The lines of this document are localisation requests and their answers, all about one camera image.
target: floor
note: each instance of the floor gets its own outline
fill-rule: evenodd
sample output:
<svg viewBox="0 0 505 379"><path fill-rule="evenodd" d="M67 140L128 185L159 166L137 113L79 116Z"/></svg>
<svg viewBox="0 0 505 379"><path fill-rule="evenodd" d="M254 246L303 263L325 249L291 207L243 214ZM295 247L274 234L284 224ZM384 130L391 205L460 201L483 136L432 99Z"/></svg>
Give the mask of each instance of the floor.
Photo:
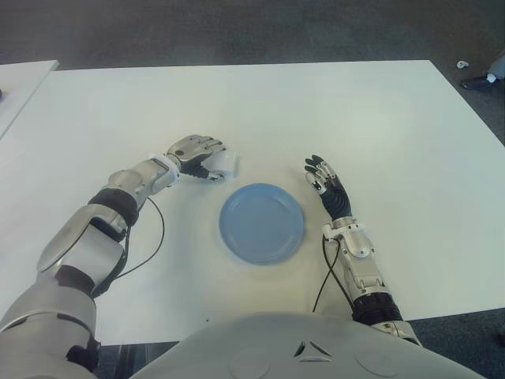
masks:
<svg viewBox="0 0 505 379"><path fill-rule="evenodd" d="M505 85L459 86L505 48L503 0L2 0L0 64L59 69L429 59L505 144ZM468 69L456 69L464 59ZM415 321L424 345L505 377L505 310ZM99 377L128 377L173 343L105 347ZM125 362L119 370L117 362Z"/></svg>

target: black glove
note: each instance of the black glove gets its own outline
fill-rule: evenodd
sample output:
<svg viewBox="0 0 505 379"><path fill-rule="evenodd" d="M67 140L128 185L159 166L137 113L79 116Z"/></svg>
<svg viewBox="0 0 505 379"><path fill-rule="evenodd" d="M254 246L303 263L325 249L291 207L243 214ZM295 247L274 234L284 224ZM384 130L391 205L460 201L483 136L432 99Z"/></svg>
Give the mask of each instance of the black glove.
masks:
<svg viewBox="0 0 505 379"><path fill-rule="evenodd" d="M324 208L331 219L352 216L346 190L330 165L319 156L312 156L312 159L306 159L305 162L307 163L305 178L321 196Z"/></svg>

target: white table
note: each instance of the white table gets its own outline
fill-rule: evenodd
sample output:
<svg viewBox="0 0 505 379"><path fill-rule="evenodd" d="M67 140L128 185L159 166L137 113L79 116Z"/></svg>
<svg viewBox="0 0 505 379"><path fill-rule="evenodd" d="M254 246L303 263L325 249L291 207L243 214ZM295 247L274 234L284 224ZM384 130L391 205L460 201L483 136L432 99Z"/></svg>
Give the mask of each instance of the white table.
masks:
<svg viewBox="0 0 505 379"><path fill-rule="evenodd" d="M430 62L412 61L51 73L8 132L25 154L0 170L0 313L110 173L189 133L238 152L238 177L185 178L155 197L166 240L98 298L103 343L180 340L241 313L309 311L328 220L303 177L312 153L338 171L405 319L505 305L505 149ZM219 237L223 202L254 182L281 186L304 213L303 242L278 265L240 261ZM147 204L128 266L159 232ZM350 317L332 282L320 312Z"/></svg>
<svg viewBox="0 0 505 379"><path fill-rule="evenodd" d="M57 61L14 63L0 66L0 138L21 112L30 96L47 73L58 66Z"/></svg>

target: blue plate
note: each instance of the blue plate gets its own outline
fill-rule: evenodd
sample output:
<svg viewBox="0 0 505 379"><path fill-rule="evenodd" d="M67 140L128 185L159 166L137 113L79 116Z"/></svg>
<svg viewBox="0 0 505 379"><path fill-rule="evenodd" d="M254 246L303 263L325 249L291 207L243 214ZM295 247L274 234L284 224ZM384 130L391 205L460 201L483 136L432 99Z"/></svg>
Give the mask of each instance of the blue plate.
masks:
<svg viewBox="0 0 505 379"><path fill-rule="evenodd" d="M269 265L295 251L303 235L303 215L284 189L251 184L226 200L219 229L226 245L240 258Z"/></svg>

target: triangular logo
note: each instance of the triangular logo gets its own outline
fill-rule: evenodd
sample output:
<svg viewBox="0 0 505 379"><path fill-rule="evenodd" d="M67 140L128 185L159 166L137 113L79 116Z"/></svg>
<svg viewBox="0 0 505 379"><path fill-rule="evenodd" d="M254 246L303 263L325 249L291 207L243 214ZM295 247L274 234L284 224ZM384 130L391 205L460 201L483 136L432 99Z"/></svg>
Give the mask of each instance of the triangular logo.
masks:
<svg viewBox="0 0 505 379"><path fill-rule="evenodd" d="M299 362L331 362L331 354L317 343L301 341L294 357Z"/></svg>

